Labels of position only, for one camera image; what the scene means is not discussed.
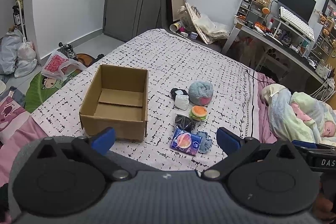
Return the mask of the blue small plush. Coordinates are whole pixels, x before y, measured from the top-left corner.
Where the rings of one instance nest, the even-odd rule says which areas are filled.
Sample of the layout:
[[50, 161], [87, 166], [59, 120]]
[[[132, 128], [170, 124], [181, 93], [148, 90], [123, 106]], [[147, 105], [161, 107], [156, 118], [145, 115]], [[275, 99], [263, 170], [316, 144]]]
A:
[[198, 131], [196, 135], [202, 138], [201, 145], [199, 147], [199, 153], [208, 153], [213, 145], [213, 140], [208, 135], [208, 133], [204, 131]]

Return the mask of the white keyboard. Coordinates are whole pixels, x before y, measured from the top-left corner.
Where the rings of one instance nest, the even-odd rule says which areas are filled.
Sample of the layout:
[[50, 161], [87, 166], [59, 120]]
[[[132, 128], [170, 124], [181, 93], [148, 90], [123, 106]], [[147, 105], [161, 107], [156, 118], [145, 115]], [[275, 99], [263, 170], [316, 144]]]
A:
[[280, 6], [279, 15], [284, 22], [287, 22], [289, 25], [293, 26], [296, 30], [301, 32], [311, 41], [315, 40], [313, 29], [299, 17], [294, 15], [292, 12], [290, 12], [283, 6]]

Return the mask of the paper cup roll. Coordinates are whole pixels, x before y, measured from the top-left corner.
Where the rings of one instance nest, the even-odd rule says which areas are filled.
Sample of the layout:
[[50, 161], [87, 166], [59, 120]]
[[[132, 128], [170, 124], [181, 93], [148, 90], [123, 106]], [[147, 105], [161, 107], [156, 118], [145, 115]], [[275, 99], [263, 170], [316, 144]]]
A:
[[169, 30], [173, 33], [179, 31], [182, 27], [184, 27], [183, 21], [177, 21], [169, 26]]

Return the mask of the white small packet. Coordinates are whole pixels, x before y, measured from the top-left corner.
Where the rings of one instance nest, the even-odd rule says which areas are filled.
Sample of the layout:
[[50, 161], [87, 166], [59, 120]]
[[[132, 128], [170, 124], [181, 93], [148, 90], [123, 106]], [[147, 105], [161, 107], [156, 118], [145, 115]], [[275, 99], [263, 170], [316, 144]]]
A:
[[175, 107], [181, 110], [187, 110], [189, 108], [189, 97], [184, 94], [177, 94], [174, 102]]

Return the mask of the green leaf cartoon rug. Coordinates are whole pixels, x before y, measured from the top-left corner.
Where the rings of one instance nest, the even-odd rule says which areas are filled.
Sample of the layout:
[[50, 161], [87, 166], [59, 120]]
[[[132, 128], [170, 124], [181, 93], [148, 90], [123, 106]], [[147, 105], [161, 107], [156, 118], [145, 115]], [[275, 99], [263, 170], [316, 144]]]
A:
[[65, 80], [56, 80], [43, 76], [40, 72], [31, 80], [25, 96], [25, 109], [32, 113], [43, 102], [60, 90], [66, 83], [77, 76], [81, 71], [75, 70]]

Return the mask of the pink cartoon cushion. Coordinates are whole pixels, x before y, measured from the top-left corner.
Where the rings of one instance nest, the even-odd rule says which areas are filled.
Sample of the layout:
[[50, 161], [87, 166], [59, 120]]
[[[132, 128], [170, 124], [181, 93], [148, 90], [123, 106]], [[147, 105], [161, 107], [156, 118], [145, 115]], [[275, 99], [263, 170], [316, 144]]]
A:
[[30, 113], [9, 96], [1, 100], [0, 111], [0, 139], [1, 144], [5, 144], [25, 123]]

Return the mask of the grey pink plush toy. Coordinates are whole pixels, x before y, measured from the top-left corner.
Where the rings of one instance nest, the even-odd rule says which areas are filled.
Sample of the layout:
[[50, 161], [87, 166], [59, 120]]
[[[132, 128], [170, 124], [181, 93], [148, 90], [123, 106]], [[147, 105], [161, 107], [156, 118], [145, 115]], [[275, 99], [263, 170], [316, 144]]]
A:
[[212, 83], [196, 81], [189, 87], [188, 95], [191, 103], [198, 106], [208, 105], [213, 98]]

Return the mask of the black crinkly plastic bag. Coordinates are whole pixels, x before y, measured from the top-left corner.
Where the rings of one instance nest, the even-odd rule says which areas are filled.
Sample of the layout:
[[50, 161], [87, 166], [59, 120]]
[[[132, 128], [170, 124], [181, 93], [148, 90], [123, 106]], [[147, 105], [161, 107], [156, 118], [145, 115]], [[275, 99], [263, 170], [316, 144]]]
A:
[[177, 114], [175, 117], [175, 127], [192, 133], [196, 128], [196, 123], [187, 116]]

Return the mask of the red white plastic bag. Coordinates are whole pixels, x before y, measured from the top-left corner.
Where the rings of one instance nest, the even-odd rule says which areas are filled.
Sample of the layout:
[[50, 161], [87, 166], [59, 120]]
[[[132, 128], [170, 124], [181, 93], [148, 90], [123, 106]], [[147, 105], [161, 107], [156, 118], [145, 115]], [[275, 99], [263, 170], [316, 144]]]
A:
[[41, 74], [45, 77], [64, 81], [76, 69], [86, 70], [86, 67], [74, 59], [69, 59], [61, 52], [54, 50], [42, 67]]

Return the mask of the black fabric pouch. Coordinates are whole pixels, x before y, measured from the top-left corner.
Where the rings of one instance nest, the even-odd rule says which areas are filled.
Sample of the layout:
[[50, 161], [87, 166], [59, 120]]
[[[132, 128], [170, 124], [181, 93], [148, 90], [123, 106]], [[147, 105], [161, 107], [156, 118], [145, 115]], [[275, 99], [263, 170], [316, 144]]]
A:
[[170, 91], [170, 94], [171, 94], [171, 98], [173, 98], [173, 100], [175, 100], [177, 95], [187, 96], [188, 92], [185, 91], [184, 89], [172, 88], [171, 91]]

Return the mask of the grey garbage bag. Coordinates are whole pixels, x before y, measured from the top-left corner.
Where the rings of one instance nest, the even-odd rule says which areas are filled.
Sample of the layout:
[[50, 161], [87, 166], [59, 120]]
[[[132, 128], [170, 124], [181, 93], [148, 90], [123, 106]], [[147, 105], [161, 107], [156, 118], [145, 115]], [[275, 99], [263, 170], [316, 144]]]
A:
[[17, 51], [23, 43], [23, 34], [19, 29], [8, 32], [1, 41], [1, 75], [10, 75], [15, 71]]

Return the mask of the white desk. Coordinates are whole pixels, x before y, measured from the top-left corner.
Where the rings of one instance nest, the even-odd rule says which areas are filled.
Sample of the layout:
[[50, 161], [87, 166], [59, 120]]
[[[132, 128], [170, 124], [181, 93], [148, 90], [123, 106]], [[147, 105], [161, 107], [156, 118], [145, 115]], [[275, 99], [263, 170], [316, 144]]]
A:
[[274, 48], [276, 51], [279, 51], [280, 53], [291, 59], [291, 61], [296, 63], [298, 66], [300, 66], [307, 73], [309, 73], [311, 76], [313, 76], [321, 84], [324, 83], [325, 80], [315, 72], [315, 69], [311, 65], [309, 65], [308, 60], [306, 58], [303, 58], [298, 53], [291, 50], [289, 47], [283, 46], [282, 44], [280, 44], [280, 42], [276, 41], [272, 36], [262, 35], [259, 32], [255, 31], [254, 29], [247, 27], [245, 24], [236, 23], [234, 25], [227, 41], [225, 42], [221, 50], [221, 53], [223, 55], [227, 54], [228, 50], [230, 49], [234, 40], [236, 39], [236, 37], [238, 37], [240, 32], [245, 32], [249, 36], [258, 39], [262, 41], [264, 44], [267, 44], [268, 46]]

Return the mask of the brown cardboard box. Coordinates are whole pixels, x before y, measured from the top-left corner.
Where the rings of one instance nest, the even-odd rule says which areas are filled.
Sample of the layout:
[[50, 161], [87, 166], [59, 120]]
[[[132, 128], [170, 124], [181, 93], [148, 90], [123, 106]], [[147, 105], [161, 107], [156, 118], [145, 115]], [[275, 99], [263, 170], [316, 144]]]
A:
[[79, 115], [89, 136], [115, 130], [118, 140], [142, 142], [147, 131], [149, 72], [100, 65], [83, 99]]

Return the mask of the cream tote bag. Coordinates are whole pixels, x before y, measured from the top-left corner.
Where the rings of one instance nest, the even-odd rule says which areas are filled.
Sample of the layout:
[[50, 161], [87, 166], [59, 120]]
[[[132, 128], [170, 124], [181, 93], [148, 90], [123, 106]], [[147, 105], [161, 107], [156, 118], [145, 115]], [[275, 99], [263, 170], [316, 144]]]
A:
[[228, 39], [230, 29], [222, 23], [213, 22], [195, 6], [185, 2], [178, 10], [178, 18], [188, 31], [195, 31], [205, 44], [212, 44]]

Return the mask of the small drawer organizer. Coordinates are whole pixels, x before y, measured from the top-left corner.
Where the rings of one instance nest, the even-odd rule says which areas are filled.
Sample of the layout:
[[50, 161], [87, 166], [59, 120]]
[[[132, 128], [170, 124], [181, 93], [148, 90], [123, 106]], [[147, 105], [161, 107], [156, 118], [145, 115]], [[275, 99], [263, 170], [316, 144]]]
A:
[[246, 18], [247, 15], [252, 12], [258, 16], [258, 19], [264, 19], [266, 14], [262, 12], [263, 8], [264, 7], [255, 0], [241, 0], [235, 15]]

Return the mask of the white black patterned bedspread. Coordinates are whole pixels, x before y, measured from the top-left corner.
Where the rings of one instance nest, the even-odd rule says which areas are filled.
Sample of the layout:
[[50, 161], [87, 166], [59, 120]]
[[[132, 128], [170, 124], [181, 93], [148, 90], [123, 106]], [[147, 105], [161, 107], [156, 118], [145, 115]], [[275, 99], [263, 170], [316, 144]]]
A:
[[98, 63], [70, 80], [33, 113], [32, 117], [51, 136], [81, 136], [79, 110], [98, 67], [103, 64], [141, 68], [149, 72], [147, 135], [143, 142], [118, 141], [112, 151], [161, 170], [203, 171], [225, 158], [213, 144], [205, 154], [190, 156], [170, 148], [175, 116], [170, 92], [187, 90], [195, 81], [213, 85], [207, 119], [198, 125], [215, 138], [224, 127], [239, 137], [259, 137], [257, 74], [240, 62], [214, 50], [153, 29], [131, 39]]

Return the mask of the blue tissue pack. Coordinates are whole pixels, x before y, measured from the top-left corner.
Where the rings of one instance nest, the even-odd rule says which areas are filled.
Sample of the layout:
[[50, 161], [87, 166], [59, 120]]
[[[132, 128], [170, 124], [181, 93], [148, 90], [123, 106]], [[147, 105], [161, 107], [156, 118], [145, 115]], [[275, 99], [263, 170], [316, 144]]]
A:
[[170, 143], [170, 148], [187, 155], [196, 156], [201, 147], [201, 143], [201, 136], [176, 128]]

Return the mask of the pastel cartoon blanket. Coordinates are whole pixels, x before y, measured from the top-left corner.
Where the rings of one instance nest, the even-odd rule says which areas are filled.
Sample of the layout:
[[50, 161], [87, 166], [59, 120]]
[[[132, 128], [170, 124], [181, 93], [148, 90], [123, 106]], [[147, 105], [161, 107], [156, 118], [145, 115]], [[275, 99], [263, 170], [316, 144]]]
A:
[[335, 146], [335, 111], [304, 92], [291, 93], [280, 84], [261, 91], [268, 105], [270, 132], [277, 139]]

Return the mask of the white garbage bag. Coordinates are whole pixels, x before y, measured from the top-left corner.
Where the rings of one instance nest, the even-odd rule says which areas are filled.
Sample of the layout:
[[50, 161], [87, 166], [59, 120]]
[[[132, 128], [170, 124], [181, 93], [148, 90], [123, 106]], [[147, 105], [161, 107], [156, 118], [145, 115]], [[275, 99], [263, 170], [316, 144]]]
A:
[[34, 45], [26, 39], [23, 39], [23, 43], [19, 46], [17, 55], [18, 57], [14, 72], [14, 77], [16, 79], [29, 75], [38, 63]]

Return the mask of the black computer monitor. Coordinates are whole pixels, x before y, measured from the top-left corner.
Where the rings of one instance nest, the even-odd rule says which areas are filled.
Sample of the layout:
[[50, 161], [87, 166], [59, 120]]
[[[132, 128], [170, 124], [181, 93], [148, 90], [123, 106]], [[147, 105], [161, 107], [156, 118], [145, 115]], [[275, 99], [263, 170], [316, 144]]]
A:
[[315, 8], [315, 0], [277, 0], [280, 6], [285, 7], [290, 12], [308, 24]]

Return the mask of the hamburger plush toy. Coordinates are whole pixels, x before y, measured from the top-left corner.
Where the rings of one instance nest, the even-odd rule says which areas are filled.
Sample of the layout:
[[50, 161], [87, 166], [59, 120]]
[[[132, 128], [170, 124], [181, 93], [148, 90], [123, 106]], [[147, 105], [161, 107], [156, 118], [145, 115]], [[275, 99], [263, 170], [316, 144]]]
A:
[[207, 109], [203, 106], [193, 106], [189, 116], [195, 121], [204, 121], [207, 118]]

